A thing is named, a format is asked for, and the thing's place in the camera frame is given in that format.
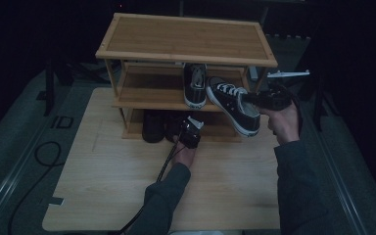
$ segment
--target rack top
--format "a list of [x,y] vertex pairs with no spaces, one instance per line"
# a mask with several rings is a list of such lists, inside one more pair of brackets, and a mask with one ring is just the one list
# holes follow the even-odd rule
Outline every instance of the rack top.
[[96,57],[277,67],[259,23],[119,13]]

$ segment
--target person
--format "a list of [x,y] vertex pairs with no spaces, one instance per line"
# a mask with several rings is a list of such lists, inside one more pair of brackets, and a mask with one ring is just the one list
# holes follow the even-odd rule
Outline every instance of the person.
[[[319,185],[307,162],[299,135],[298,110],[294,104],[282,111],[258,109],[269,116],[268,128],[276,134],[278,205],[282,234],[334,234],[328,210],[320,199]],[[173,166],[166,178],[145,192],[144,210],[130,227],[130,235],[167,234],[173,212],[191,176],[196,149],[177,143]]]

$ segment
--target wooden shoe rack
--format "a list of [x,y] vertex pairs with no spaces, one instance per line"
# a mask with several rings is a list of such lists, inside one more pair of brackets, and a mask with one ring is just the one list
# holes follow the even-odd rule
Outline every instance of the wooden shoe rack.
[[[220,76],[250,90],[249,66],[260,81],[277,62],[259,23],[118,14],[96,52],[104,59],[125,126],[122,138],[142,138],[144,109],[189,110],[184,102],[182,63],[207,64],[207,76]],[[112,60],[121,61],[119,80]],[[202,120],[202,141],[241,141],[228,117],[207,100],[194,113]]]

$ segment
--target gray sleeve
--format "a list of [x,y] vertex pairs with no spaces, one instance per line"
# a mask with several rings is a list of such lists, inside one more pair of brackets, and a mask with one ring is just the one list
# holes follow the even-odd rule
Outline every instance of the gray sleeve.
[[282,234],[333,234],[328,210],[320,199],[316,175],[309,167],[304,143],[274,149],[278,167],[278,203]]
[[164,181],[147,187],[144,208],[127,234],[167,234],[190,177],[186,165],[175,164]]

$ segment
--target black shoe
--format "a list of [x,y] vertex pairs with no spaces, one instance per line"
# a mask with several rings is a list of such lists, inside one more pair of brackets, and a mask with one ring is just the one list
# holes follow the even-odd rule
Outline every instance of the black shoe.
[[219,77],[207,81],[209,99],[230,117],[240,134],[250,137],[259,132],[260,113],[252,104],[242,101],[242,95],[247,93],[243,87],[236,88]]
[[182,121],[191,116],[192,112],[189,111],[168,111],[166,114],[166,129],[164,137],[174,143],[173,136],[179,135],[181,132]]
[[161,110],[144,110],[142,138],[148,143],[158,143],[165,137],[165,115]]
[[206,75],[204,64],[185,64],[184,66],[184,98],[185,104],[195,110],[206,104]]

